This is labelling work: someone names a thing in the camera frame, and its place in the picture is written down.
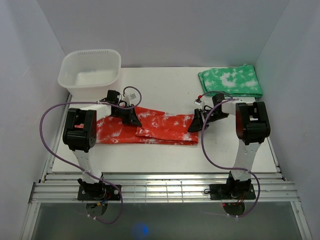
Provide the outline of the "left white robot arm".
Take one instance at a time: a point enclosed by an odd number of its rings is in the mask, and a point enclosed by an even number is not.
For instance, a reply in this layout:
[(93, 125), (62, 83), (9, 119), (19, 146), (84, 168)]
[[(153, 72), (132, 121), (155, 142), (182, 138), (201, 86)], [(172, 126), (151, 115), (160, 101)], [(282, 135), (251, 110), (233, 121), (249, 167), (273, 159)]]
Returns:
[(102, 181), (103, 174), (95, 166), (92, 149), (97, 141), (97, 122), (106, 117), (121, 120), (124, 125), (141, 127), (132, 101), (134, 93), (120, 93), (108, 90), (105, 98), (82, 108), (69, 108), (62, 134), (62, 141), (75, 155), (82, 171), (78, 180), (85, 194), (95, 200), (102, 199), (106, 194), (106, 184)]

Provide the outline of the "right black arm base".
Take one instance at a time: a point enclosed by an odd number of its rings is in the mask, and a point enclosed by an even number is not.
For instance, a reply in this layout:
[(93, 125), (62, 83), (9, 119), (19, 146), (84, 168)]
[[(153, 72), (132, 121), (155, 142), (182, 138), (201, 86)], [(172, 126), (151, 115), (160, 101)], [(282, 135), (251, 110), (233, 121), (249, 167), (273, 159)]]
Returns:
[(231, 176), (226, 183), (210, 184), (203, 191), (211, 200), (255, 200), (256, 193), (250, 179), (246, 181), (234, 180)]

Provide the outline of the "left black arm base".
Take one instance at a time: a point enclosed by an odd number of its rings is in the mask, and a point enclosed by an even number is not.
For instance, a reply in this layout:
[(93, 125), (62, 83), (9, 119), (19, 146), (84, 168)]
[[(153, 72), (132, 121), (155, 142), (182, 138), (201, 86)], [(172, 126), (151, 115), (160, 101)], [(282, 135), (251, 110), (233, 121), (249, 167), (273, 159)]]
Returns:
[(117, 189), (112, 185), (99, 184), (83, 184), (79, 186), (77, 200), (78, 201), (119, 201), (121, 185), (116, 185)]

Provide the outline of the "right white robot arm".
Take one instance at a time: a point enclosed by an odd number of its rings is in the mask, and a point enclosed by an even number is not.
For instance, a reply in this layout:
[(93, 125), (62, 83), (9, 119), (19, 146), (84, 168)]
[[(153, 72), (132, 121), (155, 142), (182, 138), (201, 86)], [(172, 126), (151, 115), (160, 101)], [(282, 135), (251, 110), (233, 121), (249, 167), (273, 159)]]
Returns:
[(228, 178), (224, 184), (211, 184), (204, 192), (213, 200), (256, 198), (252, 185), (252, 166), (258, 149), (269, 137), (271, 127), (264, 102), (247, 103), (240, 99), (225, 98), (225, 94), (217, 92), (212, 97), (213, 107), (204, 105), (202, 96), (194, 103), (193, 120), (188, 132), (204, 132), (210, 123), (235, 116), (235, 132), (238, 138), (238, 149), (233, 167), (227, 168)]

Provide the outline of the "red tie-dye trousers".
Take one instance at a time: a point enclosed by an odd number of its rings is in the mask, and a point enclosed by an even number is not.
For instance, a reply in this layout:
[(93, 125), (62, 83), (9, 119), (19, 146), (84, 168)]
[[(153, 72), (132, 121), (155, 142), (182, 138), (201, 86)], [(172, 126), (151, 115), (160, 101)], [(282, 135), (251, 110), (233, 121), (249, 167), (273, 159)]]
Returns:
[(193, 146), (199, 143), (198, 132), (188, 132), (194, 115), (173, 114), (143, 107), (135, 108), (142, 126), (123, 124), (108, 116), (97, 122), (98, 144), (162, 144)]

